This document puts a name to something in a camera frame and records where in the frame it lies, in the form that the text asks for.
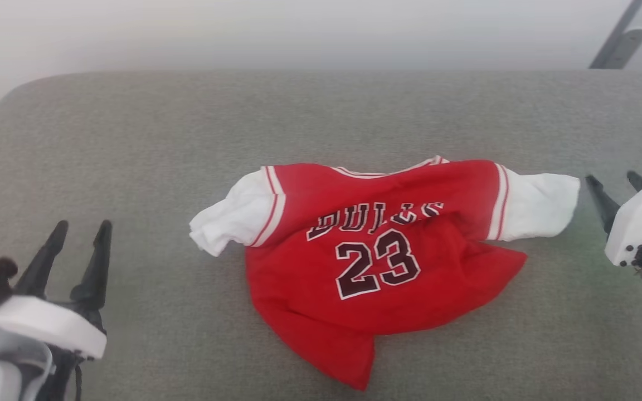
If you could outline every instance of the gray table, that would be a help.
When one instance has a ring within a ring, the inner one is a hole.
[[[66,297],[114,222],[104,360],[84,399],[642,399],[642,280],[604,258],[588,193],[492,304],[379,338],[366,393],[289,350],[250,303],[243,249],[188,221],[260,165],[392,171],[432,155],[519,173],[595,173],[621,201],[642,172],[642,75],[214,71],[61,76],[0,103],[0,254],[30,261],[71,222]]]

